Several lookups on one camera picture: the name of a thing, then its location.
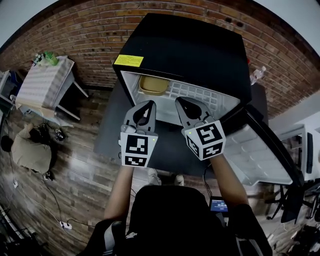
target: mini fridge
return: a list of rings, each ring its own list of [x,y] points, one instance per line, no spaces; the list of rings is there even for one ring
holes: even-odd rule
[[[153,100],[159,121],[181,126],[175,106],[179,96],[205,103],[221,121],[225,155],[242,183],[304,183],[281,141],[248,105],[251,83],[241,35],[195,19],[149,13],[113,68],[132,106]],[[145,94],[142,77],[166,79],[165,92]]]

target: power strip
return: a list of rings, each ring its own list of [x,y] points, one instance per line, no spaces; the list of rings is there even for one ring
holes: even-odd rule
[[[60,226],[61,226],[63,229],[72,230],[72,225],[71,225],[71,224],[67,224],[66,222],[60,221]]]

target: shoe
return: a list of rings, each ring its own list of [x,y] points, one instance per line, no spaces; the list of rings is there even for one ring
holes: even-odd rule
[[[53,176],[52,172],[51,172],[50,170],[48,170],[48,171],[43,175],[43,179],[44,179],[45,181],[47,181],[47,180],[53,181],[53,180],[54,180],[54,176]]]
[[[156,169],[148,169],[148,182],[150,185],[161,186],[161,179],[158,177],[158,172],[156,171]]]
[[[181,175],[181,174],[178,174],[177,176],[175,176],[174,185],[175,185],[175,186],[182,186],[182,187],[183,187],[183,186],[185,185],[184,176]]]

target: plastic bottle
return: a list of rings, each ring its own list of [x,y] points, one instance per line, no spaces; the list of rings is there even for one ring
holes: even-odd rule
[[[256,69],[255,71],[253,71],[253,73],[250,75],[251,85],[254,85],[257,80],[261,79],[264,76],[264,72],[266,70],[266,67],[262,66],[261,70]]]

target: brick wall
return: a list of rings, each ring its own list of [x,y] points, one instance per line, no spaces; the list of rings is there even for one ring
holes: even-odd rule
[[[267,68],[261,84],[269,117],[320,87],[315,51],[287,23],[248,0],[60,0],[29,20],[0,49],[0,69],[27,71],[35,53],[50,50],[76,62],[75,73],[83,84],[112,87],[117,79],[112,63],[147,13],[197,19],[242,35],[250,68]]]

